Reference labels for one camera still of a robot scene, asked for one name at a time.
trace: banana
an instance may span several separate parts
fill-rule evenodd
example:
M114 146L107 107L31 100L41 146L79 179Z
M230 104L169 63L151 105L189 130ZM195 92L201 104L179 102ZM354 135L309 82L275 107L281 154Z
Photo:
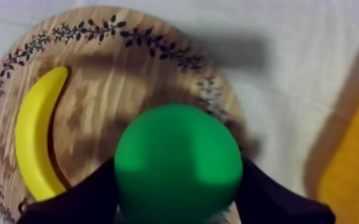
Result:
M48 128L54 105L67 79L65 67L41 77L25 96L16 124L16 156L26 186L37 201L66 191L48 154Z

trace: white surface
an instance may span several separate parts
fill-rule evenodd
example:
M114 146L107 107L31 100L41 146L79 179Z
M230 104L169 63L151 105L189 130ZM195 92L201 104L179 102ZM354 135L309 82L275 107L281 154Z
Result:
M262 144L258 165L304 193L304 162L359 50L359 0L0 0L0 59L32 25L92 4L154 14L210 51ZM247 43L256 40L263 69L243 66Z

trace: green foam ball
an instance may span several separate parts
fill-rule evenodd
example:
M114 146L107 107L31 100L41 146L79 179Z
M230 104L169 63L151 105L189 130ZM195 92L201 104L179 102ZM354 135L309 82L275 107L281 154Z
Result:
M120 138L114 165L120 207L130 223L203 223L231 204L242 178L228 129L181 104L138 116Z

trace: wooden tray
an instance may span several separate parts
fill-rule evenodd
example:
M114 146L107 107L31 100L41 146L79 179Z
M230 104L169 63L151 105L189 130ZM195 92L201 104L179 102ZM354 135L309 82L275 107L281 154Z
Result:
M204 109L246 147L234 93L212 60L182 33L126 8L70 10L32 28L0 62L0 215L5 222L16 222L18 207L33 201L16 162L17 113L31 86L56 66L71 72L54 116L51 155L66 185L76 185L111 157L136 115L170 102Z

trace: wooden plate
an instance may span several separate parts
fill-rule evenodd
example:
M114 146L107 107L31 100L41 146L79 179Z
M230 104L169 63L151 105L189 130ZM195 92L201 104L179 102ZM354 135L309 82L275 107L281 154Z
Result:
M56 66L71 72L54 116L51 155L67 185L114 154L136 115L161 104L196 105L224 122L240 147L247 144L234 93L182 33L126 8L70 10L32 28L0 62L0 215L6 222L16 222L18 207L33 201L16 162L17 113L31 86Z

